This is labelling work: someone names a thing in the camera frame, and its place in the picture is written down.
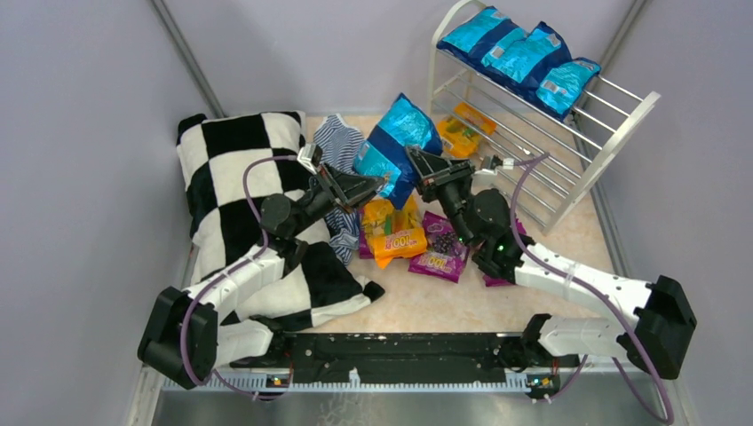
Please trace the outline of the blue Slendy candy bag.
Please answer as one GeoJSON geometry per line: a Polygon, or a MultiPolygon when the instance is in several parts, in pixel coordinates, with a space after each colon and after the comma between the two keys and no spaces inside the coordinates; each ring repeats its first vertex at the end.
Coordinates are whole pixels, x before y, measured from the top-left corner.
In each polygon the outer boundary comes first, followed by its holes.
{"type": "Polygon", "coordinates": [[[378,195],[396,209],[403,208],[418,180],[406,151],[409,146],[431,154],[442,153],[442,142],[433,121],[401,93],[361,143],[353,160],[358,174],[386,179],[378,195]]]}

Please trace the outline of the orange 100 candy bag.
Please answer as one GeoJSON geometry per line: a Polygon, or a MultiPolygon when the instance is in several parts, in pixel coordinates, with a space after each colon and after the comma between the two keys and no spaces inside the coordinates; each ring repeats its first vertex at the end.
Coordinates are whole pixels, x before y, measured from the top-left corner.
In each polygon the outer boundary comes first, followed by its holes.
{"type": "Polygon", "coordinates": [[[385,269],[395,258],[412,258],[428,249],[415,195],[401,209],[389,200],[370,201],[362,209],[361,226],[376,265],[385,269]]]}

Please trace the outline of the purple grape candy bag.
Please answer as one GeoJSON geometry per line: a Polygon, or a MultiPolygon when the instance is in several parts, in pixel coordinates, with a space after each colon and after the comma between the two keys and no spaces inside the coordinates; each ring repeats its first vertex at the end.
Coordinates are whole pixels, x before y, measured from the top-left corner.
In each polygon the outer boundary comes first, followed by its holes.
{"type": "Polygon", "coordinates": [[[410,259],[408,271],[458,283],[464,272],[469,249],[452,224],[444,217],[426,212],[422,221],[427,250],[410,259]]]}
{"type": "MultiPolygon", "coordinates": [[[[515,219],[515,224],[516,224],[516,227],[517,227],[519,233],[522,236],[526,236],[527,235],[526,228],[524,227],[524,225],[520,222],[520,220],[518,218],[515,219]]],[[[488,287],[488,288],[511,286],[511,283],[508,280],[501,279],[501,278],[492,278],[492,277],[489,277],[487,275],[483,275],[482,279],[483,279],[483,282],[484,282],[485,286],[488,287]]]]}

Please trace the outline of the blue candy bag front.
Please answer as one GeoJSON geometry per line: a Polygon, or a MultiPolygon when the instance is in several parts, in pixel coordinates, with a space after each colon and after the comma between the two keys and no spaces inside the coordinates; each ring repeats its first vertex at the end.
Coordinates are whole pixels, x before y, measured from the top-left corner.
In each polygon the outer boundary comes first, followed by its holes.
{"type": "Polygon", "coordinates": [[[488,67],[528,32],[508,15],[488,6],[442,37],[436,47],[472,67],[488,67]]]}

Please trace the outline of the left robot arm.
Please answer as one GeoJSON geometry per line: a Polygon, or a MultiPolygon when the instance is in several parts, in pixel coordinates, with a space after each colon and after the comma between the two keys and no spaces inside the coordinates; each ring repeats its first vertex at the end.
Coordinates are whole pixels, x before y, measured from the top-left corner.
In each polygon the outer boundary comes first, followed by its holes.
{"type": "Polygon", "coordinates": [[[220,367],[267,353],[274,336],[267,325],[253,319],[226,325],[224,319],[300,265],[309,248],[298,238],[301,232],[333,209],[363,206],[386,182],[326,163],[313,178],[300,199],[275,193],[253,209],[262,238],[247,254],[192,287],[168,287],[158,295],[137,350],[140,361],[191,390],[220,367]]]}

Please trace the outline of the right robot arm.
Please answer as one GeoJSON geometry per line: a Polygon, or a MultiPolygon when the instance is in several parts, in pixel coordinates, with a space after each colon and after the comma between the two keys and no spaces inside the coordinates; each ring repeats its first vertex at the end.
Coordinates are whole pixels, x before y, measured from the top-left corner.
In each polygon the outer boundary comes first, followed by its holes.
{"type": "Polygon", "coordinates": [[[493,178],[499,167],[517,166],[497,156],[480,168],[416,146],[406,150],[424,201],[437,201],[458,240],[474,250],[472,261],[487,276],[535,288],[592,312],[593,318],[536,314],[522,339],[551,357],[597,355],[626,358],[648,374],[678,378],[697,319],[682,285],[661,275],[634,280],[568,259],[531,237],[515,223],[515,199],[496,188],[472,192],[476,179],[493,178]]]}

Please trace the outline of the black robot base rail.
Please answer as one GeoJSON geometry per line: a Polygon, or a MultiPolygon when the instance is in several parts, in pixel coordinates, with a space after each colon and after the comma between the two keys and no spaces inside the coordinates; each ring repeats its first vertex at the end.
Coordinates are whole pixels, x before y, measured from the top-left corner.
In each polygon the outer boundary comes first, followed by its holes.
{"type": "Polygon", "coordinates": [[[514,373],[577,367],[576,355],[554,358],[518,334],[283,333],[267,354],[233,368],[292,372],[295,384],[344,383],[352,371],[367,384],[502,383],[514,373]]]}

